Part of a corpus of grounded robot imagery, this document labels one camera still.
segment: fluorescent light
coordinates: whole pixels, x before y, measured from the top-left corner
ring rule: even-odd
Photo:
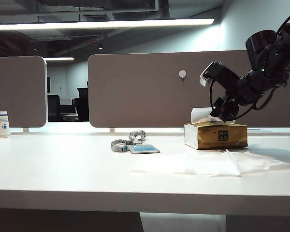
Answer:
[[[74,60],[73,57],[54,57],[54,58],[44,58],[45,60]]]
[[[1,24],[0,30],[33,30],[33,29],[103,29],[103,28],[134,28],[161,26],[196,26],[212,24],[213,18],[201,19],[169,19],[141,21],[108,21],[108,22],[76,22],[76,23],[31,23]]]

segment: gold tissue box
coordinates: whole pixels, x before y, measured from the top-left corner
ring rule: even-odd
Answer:
[[[247,147],[247,126],[229,122],[187,123],[185,144],[195,149]]]

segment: robotic arm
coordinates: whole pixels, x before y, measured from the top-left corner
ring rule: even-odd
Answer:
[[[201,74],[200,83],[210,84],[211,116],[221,120],[238,119],[250,110],[261,110],[271,100],[274,91],[287,85],[290,72],[290,16],[277,32],[263,30],[253,34],[246,41],[246,49],[252,70],[239,77],[218,61],[213,61]],[[225,95],[212,103],[212,87],[218,82],[225,89]],[[271,89],[269,97],[257,107],[258,100]],[[239,105],[251,107],[237,116]]]

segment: gray divider panel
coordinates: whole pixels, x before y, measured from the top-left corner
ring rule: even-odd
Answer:
[[[241,51],[92,55],[88,60],[89,120],[94,127],[183,127],[193,107],[210,107],[199,83],[213,60],[239,76],[251,70]],[[185,70],[184,81],[178,72]],[[224,89],[214,84],[213,101]],[[290,78],[265,109],[237,121],[249,127],[290,127]]]
[[[10,127],[42,127],[47,120],[46,64],[42,57],[0,58],[0,111]]]

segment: tissue paper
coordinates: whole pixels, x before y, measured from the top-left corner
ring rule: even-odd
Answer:
[[[290,169],[290,164],[250,152],[149,154],[141,157],[130,172],[241,176],[268,170]]]
[[[211,107],[193,108],[191,111],[191,123],[195,124],[213,121],[222,122],[222,120],[219,117],[210,116],[211,112],[212,112]]]

